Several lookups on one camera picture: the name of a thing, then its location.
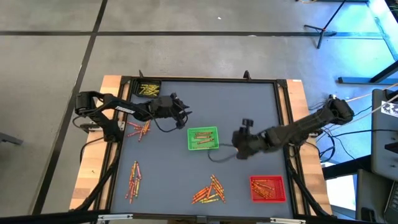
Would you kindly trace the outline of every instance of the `wooden board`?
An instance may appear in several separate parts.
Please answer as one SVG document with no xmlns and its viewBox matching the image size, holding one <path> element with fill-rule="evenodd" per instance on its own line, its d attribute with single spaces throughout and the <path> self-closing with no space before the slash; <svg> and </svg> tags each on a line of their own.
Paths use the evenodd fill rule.
<svg viewBox="0 0 398 224">
<path fill-rule="evenodd" d="M 115 96 L 118 95 L 120 80 L 121 76 L 119 75 L 106 75 L 104 77 L 100 92 L 112 93 Z M 307 106 L 307 100 L 305 99 L 303 83 L 301 82 L 301 80 L 287 80 L 287 84 L 293 119 L 297 120 L 308 115 L 309 111 Z M 279 93 L 282 103 L 282 114 L 285 124 L 287 124 L 287 110 L 284 103 L 283 91 L 281 88 L 279 88 Z M 108 118 L 112 118 L 113 110 L 104 111 L 104 114 Z M 100 138 L 101 136 L 101 132 L 90 133 L 88 135 L 87 141 L 92 141 L 96 138 Z M 315 141 L 312 139 L 309 139 L 308 141 L 315 144 Z M 105 148 L 106 143 L 103 141 L 98 141 L 97 143 L 91 144 L 86 147 L 76 180 L 75 190 L 73 191 L 70 208 L 76 208 L 77 206 L 79 206 L 90 194 L 90 192 L 99 181 Z M 306 186 L 314 196 L 315 200 L 322 206 L 322 208 L 326 212 L 331 214 L 331 207 L 326 191 L 326 182 L 323 178 L 322 168 L 318 157 L 318 151 L 313 146 L 305 144 L 301 148 L 300 156 L 302 159 Z M 107 192 L 107 190 L 108 185 L 105 186 L 104 192 Z M 295 186 L 295 192 L 298 203 L 298 212 L 303 214 L 302 197 L 300 190 L 297 186 Z M 101 198 L 100 208 L 104 208 L 106 196 L 107 194 L 103 194 Z"/>
<path fill-rule="evenodd" d="M 301 80 L 287 80 L 287 89 L 289 91 L 290 106 L 292 107 L 293 120 L 296 121 L 310 114 L 305 98 L 304 87 Z M 279 95 L 282 104 L 282 115 L 284 123 L 288 124 L 287 109 L 284 100 L 282 88 L 279 87 Z M 308 142 L 315 144 L 312 138 L 307 139 Z M 303 168 L 304 180 L 307 189 L 311 192 L 314 199 L 321 205 L 322 209 L 332 214 L 329 198 L 326 189 L 326 182 L 323 178 L 322 167 L 319 160 L 318 150 L 309 144 L 304 144 L 300 149 L 300 157 Z M 297 198 L 297 208 L 299 214 L 304 214 L 303 200 L 299 187 L 294 184 L 295 194 Z"/>
</svg>

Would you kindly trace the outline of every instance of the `gray floor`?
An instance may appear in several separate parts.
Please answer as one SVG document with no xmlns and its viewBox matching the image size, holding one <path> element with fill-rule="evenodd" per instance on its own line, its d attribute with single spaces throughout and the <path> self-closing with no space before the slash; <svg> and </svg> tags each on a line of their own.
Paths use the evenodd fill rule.
<svg viewBox="0 0 398 224">
<path fill-rule="evenodd" d="M 95 23 L 100 0 L 0 0 L 0 30 L 85 30 Z M 109 0 L 100 30 L 305 31 L 323 26 L 337 2 L 293 0 Z M 330 25 L 340 32 L 379 32 L 366 4 L 347 4 Z M 309 37 L 98 37 L 81 90 L 99 90 L 103 75 L 302 79 L 309 105 L 330 93 L 340 98 L 376 86 L 339 85 L 339 76 L 371 77 L 394 62 L 382 39 Z M 52 148 L 88 37 L 0 36 L 0 132 L 25 141 L 0 144 L 0 216 L 29 212 Z M 370 98 L 352 102 L 355 111 Z M 337 132 L 370 128 L 370 117 Z M 86 134 L 70 127 L 44 212 L 68 209 Z M 370 134 L 341 138 L 354 157 L 370 153 Z M 322 139 L 318 146 L 329 146 Z M 335 161 L 349 160 L 338 147 Z"/>
</svg>

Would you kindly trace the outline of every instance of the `yellow crayon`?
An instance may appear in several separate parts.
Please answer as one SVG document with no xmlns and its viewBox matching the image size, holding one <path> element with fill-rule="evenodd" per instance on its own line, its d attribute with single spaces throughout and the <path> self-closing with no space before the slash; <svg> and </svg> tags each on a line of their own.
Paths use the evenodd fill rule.
<svg viewBox="0 0 398 224">
<path fill-rule="evenodd" d="M 209 200 L 209 199 L 212 199 L 212 198 L 215 197 L 215 196 L 218 196 L 218 194 L 213 194 L 213 195 L 211 195 L 208 199 L 202 199 L 202 200 L 200 200 L 199 202 L 207 201 L 207 200 Z"/>
<path fill-rule="evenodd" d="M 134 174 L 136 173 L 137 161 L 134 161 L 134 166 L 132 167 L 132 178 L 134 179 Z"/>
<path fill-rule="evenodd" d="M 140 179 L 137 179 L 136 197 L 138 197 L 138 190 L 139 190 L 139 180 L 140 180 Z"/>
<path fill-rule="evenodd" d="M 215 184 L 215 182 L 213 182 L 213 187 L 219 190 L 220 192 L 224 193 L 224 189 L 221 189 L 219 185 Z"/>
<path fill-rule="evenodd" d="M 212 199 L 212 200 L 205 200 L 204 202 L 201 202 L 201 203 L 210 203 L 210 202 L 215 202 L 218 200 L 219 200 L 219 198 L 216 198 L 216 199 Z"/>
</svg>

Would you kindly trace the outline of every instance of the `black frame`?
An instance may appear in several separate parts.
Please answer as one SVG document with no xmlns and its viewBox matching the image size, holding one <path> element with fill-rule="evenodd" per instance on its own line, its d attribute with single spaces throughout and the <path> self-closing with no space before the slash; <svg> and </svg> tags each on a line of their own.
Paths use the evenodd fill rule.
<svg viewBox="0 0 398 224">
<path fill-rule="evenodd" d="M 119 93 L 118 93 L 118 97 L 120 97 L 121 95 L 123 95 L 123 90 L 124 90 L 124 86 L 126 83 L 129 83 L 129 89 L 128 89 L 128 93 L 127 93 L 127 100 L 131 100 L 131 97 L 133 95 L 132 93 L 132 81 L 133 79 L 136 78 L 140 78 L 140 77 L 122 77 L 121 79 L 121 84 L 119 86 Z M 277 107 L 277 114 L 278 114 L 278 120 L 279 120 L 279 124 L 283 125 L 284 124 L 284 119 L 282 116 L 282 107 L 281 107 L 281 102 L 280 102 L 280 95 L 279 95 L 279 86 L 282 87 L 283 92 L 284 92 L 284 98 L 285 98 L 285 103 L 286 103 L 286 108 L 287 108 L 287 114 L 288 114 L 288 119 L 289 122 L 293 122 L 293 115 L 292 115 L 292 111 L 291 111 L 291 105 L 290 105 L 290 99 L 289 99 L 289 92 L 287 89 L 287 81 L 286 80 L 268 80 L 268 79 L 263 79 L 263 80 L 253 80 L 250 78 L 250 76 L 245 76 L 244 78 L 189 78 L 189 77 L 145 77 L 147 79 L 155 79 L 155 80 L 162 80 L 163 82 L 223 82 L 223 83 L 267 83 L 267 84 L 272 84 L 273 88 L 274 88 L 274 94 L 275 94 L 275 103 L 276 103 L 276 107 Z M 115 111 L 113 119 L 118 120 L 118 112 Z M 127 121 L 127 116 L 126 114 L 123 114 L 123 119 L 122 121 Z M 115 151 L 115 157 L 119 157 L 120 153 L 121 153 L 121 146 L 122 143 L 111 143 L 108 142 L 106 145 L 106 152 L 105 152 L 105 158 L 104 158 L 104 162 L 103 162 L 103 167 L 102 167 L 102 171 L 101 171 L 101 175 L 100 178 L 102 178 L 103 174 L 106 171 L 106 167 L 108 167 L 108 162 L 109 162 L 109 158 L 111 156 L 111 148 L 113 144 L 118 144 L 117 145 L 117 149 Z M 290 159 L 290 155 L 285 154 L 284 153 L 284 159 Z M 304 181 L 304 176 L 303 176 L 303 171 L 302 171 L 302 164 L 301 164 L 301 158 L 298 154 L 297 157 L 295 157 L 295 161 L 296 161 L 296 169 L 298 171 L 298 175 L 300 176 L 301 180 Z M 116 170 L 115 173 L 111 176 L 111 180 L 110 180 L 110 185 L 109 185 L 109 190 L 108 190 L 108 195 L 106 198 L 106 205 L 105 205 L 105 210 L 110 210 L 111 208 L 111 204 L 112 204 L 112 199 L 113 199 L 113 189 L 114 189 L 114 185 L 116 183 L 116 175 L 118 174 L 118 162 L 116 164 Z M 289 189 L 289 194 L 290 194 L 290 198 L 291 198 L 291 207 L 292 207 L 292 213 L 293 216 L 297 216 L 298 214 L 298 205 L 297 205 L 297 198 L 295 195 L 295 189 L 294 189 L 294 181 L 293 178 L 291 178 L 289 172 L 288 172 L 288 167 L 287 164 L 285 164 L 285 168 L 286 168 L 286 173 L 287 173 L 287 178 L 288 178 L 288 189 Z M 94 210 L 98 210 L 99 205 L 100 205 L 100 198 L 101 198 L 101 194 L 99 194 L 97 196 L 97 199 L 95 201 L 95 206 L 94 206 Z M 310 209 L 309 209 L 309 204 L 306 201 L 306 199 L 303 197 L 303 207 L 304 207 L 304 212 L 305 215 L 310 215 Z M 141 214 L 135 214 L 133 213 L 134 217 L 140 217 L 140 218 L 147 218 L 147 219 L 179 219 L 181 218 L 181 215 L 166 215 L 166 214 L 146 214 L 144 216 L 141 216 Z M 184 215 L 184 219 L 191 219 L 191 220 L 196 220 L 198 217 L 194 216 L 194 215 Z M 262 217 L 262 218 L 258 218 L 258 217 L 239 217 L 239 218 L 235 218 L 235 217 L 213 217 L 213 216 L 206 216 L 205 217 L 207 220 L 218 220 L 218 221 L 225 221 L 225 220 L 230 220 L 230 221 L 247 221 L 247 220 L 255 220 L 257 222 L 266 222 L 269 221 L 269 218 L 267 217 Z"/>
</svg>

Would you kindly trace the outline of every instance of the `pile of crayons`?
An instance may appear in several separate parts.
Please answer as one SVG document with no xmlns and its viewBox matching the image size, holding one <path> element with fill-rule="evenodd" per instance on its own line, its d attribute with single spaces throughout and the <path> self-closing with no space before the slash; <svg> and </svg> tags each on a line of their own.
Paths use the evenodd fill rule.
<svg viewBox="0 0 398 224">
<path fill-rule="evenodd" d="M 144 135 L 146 135 L 148 131 L 150 131 L 150 129 L 149 129 L 150 128 L 150 120 L 146 121 L 144 126 L 138 125 L 138 124 L 130 122 L 130 121 L 128 121 L 127 124 L 133 125 L 134 129 L 137 130 L 137 131 L 134 131 L 133 133 L 128 134 L 127 137 L 131 137 L 136 134 L 139 134 L 139 137 L 138 137 L 139 142 L 141 142 L 142 137 Z"/>
<path fill-rule="evenodd" d="M 136 170 L 137 170 L 138 176 L 135 177 L 135 179 L 134 179 Z M 130 203 L 132 203 L 134 196 L 138 197 L 139 183 L 140 183 L 141 179 L 142 179 L 142 176 L 141 176 L 141 171 L 139 170 L 139 164 L 137 161 L 134 161 L 134 165 L 131 167 L 129 190 L 127 191 L 126 196 L 125 196 L 125 199 L 130 197 Z"/>
<path fill-rule="evenodd" d="M 264 199 L 275 198 L 275 188 L 271 180 L 252 180 L 252 189 Z"/>
<path fill-rule="evenodd" d="M 225 203 L 224 197 L 224 187 L 220 184 L 219 180 L 213 174 L 210 177 L 211 184 L 210 186 L 206 186 L 204 189 L 201 189 L 197 192 L 192 198 L 192 204 L 201 202 L 201 203 L 210 203 L 216 202 L 221 199 Z"/>
</svg>

